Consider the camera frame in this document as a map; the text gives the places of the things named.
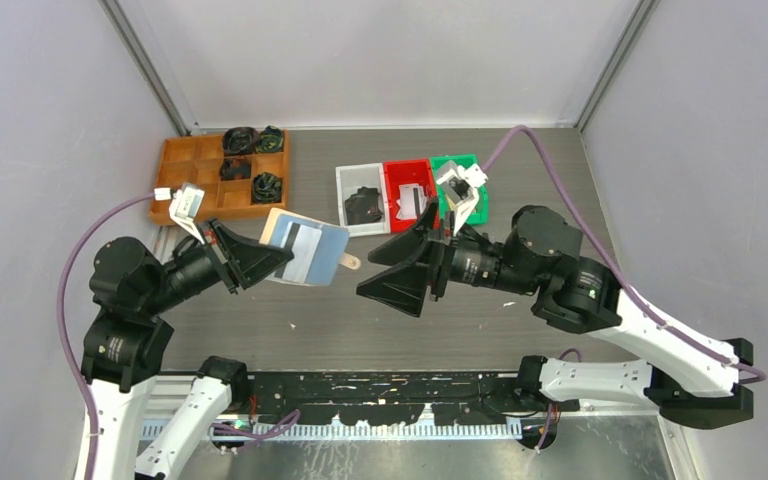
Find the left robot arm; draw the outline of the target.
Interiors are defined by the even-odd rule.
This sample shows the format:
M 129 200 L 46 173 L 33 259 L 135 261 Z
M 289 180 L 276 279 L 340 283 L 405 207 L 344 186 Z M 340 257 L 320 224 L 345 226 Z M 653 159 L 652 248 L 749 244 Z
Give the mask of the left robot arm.
M 252 397 L 245 363 L 208 357 L 182 405 L 143 451 L 137 450 L 149 398 L 174 329 L 162 314 L 215 284 L 230 293 L 289 263 L 291 250 L 259 243 L 216 219 L 160 262 L 139 240 L 120 237 L 95 257 L 89 287 L 100 311 L 83 340 L 80 374 L 92 395 L 81 465 L 92 479 L 175 479 L 216 418 Z

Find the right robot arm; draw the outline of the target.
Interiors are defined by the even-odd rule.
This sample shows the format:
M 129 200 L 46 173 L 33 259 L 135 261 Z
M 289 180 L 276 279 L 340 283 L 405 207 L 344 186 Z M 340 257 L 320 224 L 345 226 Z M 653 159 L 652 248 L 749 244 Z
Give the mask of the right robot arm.
M 522 207 L 502 242 L 437 213 L 430 204 L 410 229 L 369 254 L 381 271 L 357 285 L 359 296 L 413 317 L 451 283 L 530 296 L 533 315 L 548 326 L 632 354 L 619 363 L 524 357 L 511 396 L 525 409 L 607 400 L 655 407 L 699 430 L 753 417 L 754 395 L 740 378 L 752 344 L 707 337 L 648 304 L 607 265 L 582 255 L 582 232 L 559 213 Z

